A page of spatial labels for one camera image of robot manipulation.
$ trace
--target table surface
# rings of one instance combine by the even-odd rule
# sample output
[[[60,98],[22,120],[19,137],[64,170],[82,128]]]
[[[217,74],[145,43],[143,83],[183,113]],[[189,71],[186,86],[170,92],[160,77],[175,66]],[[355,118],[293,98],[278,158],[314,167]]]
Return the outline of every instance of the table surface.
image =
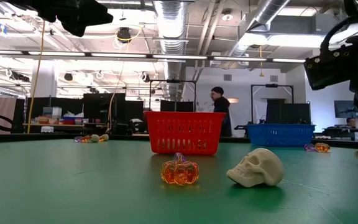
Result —
[[[284,179],[245,189],[226,171],[255,148],[221,143],[215,156],[188,156],[200,178],[180,187],[161,181],[172,156],[147,141],[0,143],[0,223],[358,223],[353,149],[271,147]]]

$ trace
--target white skull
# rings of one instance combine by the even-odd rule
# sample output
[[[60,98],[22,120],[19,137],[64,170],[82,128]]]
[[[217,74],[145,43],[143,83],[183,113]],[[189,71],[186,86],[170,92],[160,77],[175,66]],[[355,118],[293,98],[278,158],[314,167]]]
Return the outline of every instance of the white skull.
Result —
[[[274,153],[259,148],[248,153],[248,156],[245,156],[235,168],[228,170],[226,175],[244,187],[262,183],[275,186],[284,177],[284,166]]]

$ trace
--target exposed ceiling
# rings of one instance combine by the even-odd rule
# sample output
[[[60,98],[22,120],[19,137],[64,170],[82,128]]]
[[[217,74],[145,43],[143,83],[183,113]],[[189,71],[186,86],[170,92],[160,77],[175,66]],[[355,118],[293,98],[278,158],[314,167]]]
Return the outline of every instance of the exposed ceiling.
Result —
[[[225,52],[236,43],[238,39],[238,25],[243,15],[257,8],[258,0],[222,0],[223,8],[231,9],[232,19],[222,20],[222,14],[218,16],[218,23],[214,31],[213,39],[208,47],[207,54],[211,52]],[[292,0],[280,12],[283,16],[313,16],[322,9],[331,7],[334,1],[323,0]],[[195,54],[201,31],[203,30],[203,20],[207,15],[207,8],[210,0],[198,0],[188,6],[186,21],[186,54]],[[39,50],[40,33],[42,32],[42,20],[34,12],[16,11],[17,15],[24,16],[12,17],[9,13],[0,13],[0,24],[7,28],[7,34],[0,37],[0,50]],[[83,37],[74,37],[64,30],[59,21],[46,23],[45,45],[47,51],[84,51],[84,52],[130,52],[130,53],[160,53],[160,43],[154,37],[158,37],[157,18],[152,11],[136,11],[109,9],[109,13],[114,16],[112,24],[92,26],[86,29]],[[132,36],[137,35],[129,45],[120,44],[115,39],[115,34],[120,27],[129,27]],[[288,46],[262,46],[263,57],[279,58],[304,58],[313,48],[309,47],[288,47]],[[247,54],[253,57],[260,56],[260,49],[248,48]],[[61,66],[59,85],[84,85],[76,81],[65,81],[64,74],[67,72],[83,72],[94,76],[93,83],[100,86],[115,86],[118,77],[122,74],[120,85],[126,86],[148,86],[139,79],[139,74],[145,72],[151,78],[164,79],[164,64],[162,62],[118,62],[118,61],[85,61],[85,60],[58,60]],[[22,83],[21,81],[11,80],[7,76],[7,69],[19,72],[32,78],[33,59],[27,58],[0,58],[0,83]],[[250,63],[248,69],[258,68],[260,63]],[[285,69],[287,65],[282,63],[265,63],[264,68]],[[29,92],[29,87],[0,87],[8,93],[22,95]],[[58,94],[63,96],[82,95],[89,92],[88,89],[59,88]]]

